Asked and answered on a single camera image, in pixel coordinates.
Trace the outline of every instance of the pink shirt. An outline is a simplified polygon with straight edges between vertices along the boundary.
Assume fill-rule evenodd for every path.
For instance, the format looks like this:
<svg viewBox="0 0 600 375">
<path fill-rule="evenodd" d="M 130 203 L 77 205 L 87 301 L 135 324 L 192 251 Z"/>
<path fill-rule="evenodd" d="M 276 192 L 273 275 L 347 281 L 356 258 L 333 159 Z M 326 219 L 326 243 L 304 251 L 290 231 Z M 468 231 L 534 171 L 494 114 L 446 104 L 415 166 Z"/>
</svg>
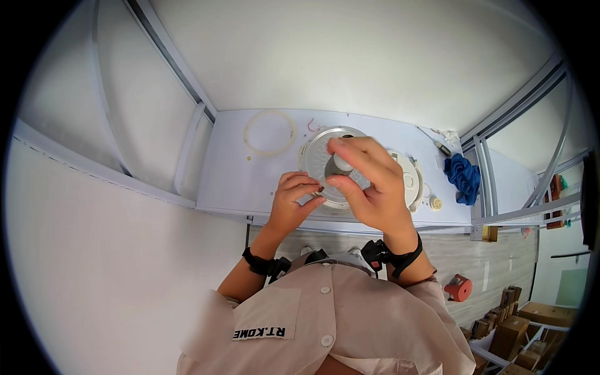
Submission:
<svg viewBox="0 0 600 375">
<path fill-rule="evenodd" d="M 314 374 L 327 355 L 363 374 L 468 374 L 475 360 L 441 285 L 406 289 L 343 264 L 286 274 L 235 307 L 233 341 L 178 374 Z"/>
</svg>

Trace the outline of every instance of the person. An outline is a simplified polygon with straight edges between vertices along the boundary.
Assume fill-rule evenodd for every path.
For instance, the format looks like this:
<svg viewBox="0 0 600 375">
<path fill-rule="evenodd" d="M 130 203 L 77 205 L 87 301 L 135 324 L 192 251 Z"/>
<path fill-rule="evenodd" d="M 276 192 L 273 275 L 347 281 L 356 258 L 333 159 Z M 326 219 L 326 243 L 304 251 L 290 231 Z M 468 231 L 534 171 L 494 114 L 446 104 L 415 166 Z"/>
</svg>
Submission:
<svg viewBox="0 0 600 375">
<path fill-rule="evenodd" d="M 348 176 L 326 179 L 344 194 L 354 216 L 383 232 L 392 253 L 414 252 L 420 237 L 404 201 L 401 166 L 370 137 L 331 138 L 328 152 L 371 181 L 362 190 Z M 269 221 L 250 246 L 252 256 L 273 259 L 282 240 L 325 198 L 304 205 L 297 200 L 320 188 L 305 172 L 281 176 Z M 217 289 L 234 309 L 231 342 L 202 364 L 182 353 L 178 373 L 473 373 L 469 345 L 424 251 L 398 278 L 387 264 L 388 280 L 374 278 L 363 259 L 329 256 L 304 264 L 307 255 L 267 286 L 266 276 L 242 258 Z"/>
</svg>

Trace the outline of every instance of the tiled floor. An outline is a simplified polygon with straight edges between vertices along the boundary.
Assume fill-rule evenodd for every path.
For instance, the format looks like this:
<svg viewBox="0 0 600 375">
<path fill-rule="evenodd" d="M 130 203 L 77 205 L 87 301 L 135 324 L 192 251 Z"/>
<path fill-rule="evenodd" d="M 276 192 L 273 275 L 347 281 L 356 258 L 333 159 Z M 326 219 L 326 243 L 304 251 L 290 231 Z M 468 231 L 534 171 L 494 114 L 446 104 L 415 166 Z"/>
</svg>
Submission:
<svg viewBox="0 0 600 375">
<path fill-rule="evenodd" d="M 251 226 L 250 243 L 260 228 Z M 380 238 L 297 230 L 279 246 L 276 257 L 293 260 L 304 246 L 334 254 L 353 246 L 362 248 L 367 241 Z M 472 242 L 462 234 L 422 234 L 421 239 L 441 285 L 448 284 L 455 274 L 473 282 L 473 292 L 466 301 L 446 303 L 458 325 L 471 328 L 476 319 L 500 304 L 502 290 L 509 285 L 523 288 L 519 305 L 528 300 L 538 248 L 536 235 L 524 239 L 520 233 L 500 232 L 496 243 Z M 385 272 L 379 274 L 380 278 L 385 276 Z"/>
</svg>

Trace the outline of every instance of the white shoe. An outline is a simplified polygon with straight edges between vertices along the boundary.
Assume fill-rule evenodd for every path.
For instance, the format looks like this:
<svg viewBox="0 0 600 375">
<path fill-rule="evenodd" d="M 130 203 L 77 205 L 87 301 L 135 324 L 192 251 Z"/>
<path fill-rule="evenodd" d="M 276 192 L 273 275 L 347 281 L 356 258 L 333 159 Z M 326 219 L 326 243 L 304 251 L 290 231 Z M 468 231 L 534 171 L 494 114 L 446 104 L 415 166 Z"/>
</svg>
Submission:
<svg viewBox="0 0 600 375">
<path fill-rule="evenodd" d="M 312 247 L 310 246 L 305 246 L 302 248 L 302 250 L 300 250 L 300 256 L 303 256 L 305 254 L 310 253 L 311 251 L 314 251 Z"/>
</svg>

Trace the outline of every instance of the blue cloth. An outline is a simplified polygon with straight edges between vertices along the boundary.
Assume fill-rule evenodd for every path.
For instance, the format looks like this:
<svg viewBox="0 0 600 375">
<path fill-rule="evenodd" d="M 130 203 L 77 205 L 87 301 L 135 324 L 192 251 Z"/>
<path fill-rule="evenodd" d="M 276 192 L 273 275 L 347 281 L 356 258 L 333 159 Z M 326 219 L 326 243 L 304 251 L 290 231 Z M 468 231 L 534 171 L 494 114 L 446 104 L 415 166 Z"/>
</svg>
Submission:
<svg viewBox="0 0 600 375">
<path fill-rule="evenodd" d="M 444 161 L 444 173 L 448 176 L 448 181 L 462 193 L 456 202 L 467 206 L 474 205 L 481 182 L 479 167 L 471 165 L 461 154 L 454 154 L 452 158 Z"/>
</svg>

